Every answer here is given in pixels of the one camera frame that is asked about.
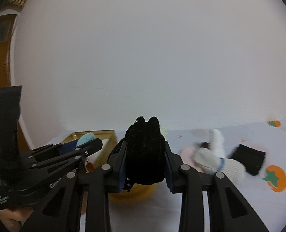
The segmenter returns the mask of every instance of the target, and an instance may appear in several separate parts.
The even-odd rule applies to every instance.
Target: wall
[[[62,130],[286,118],[281,0],[28,0],[16,84],[35,146]]]

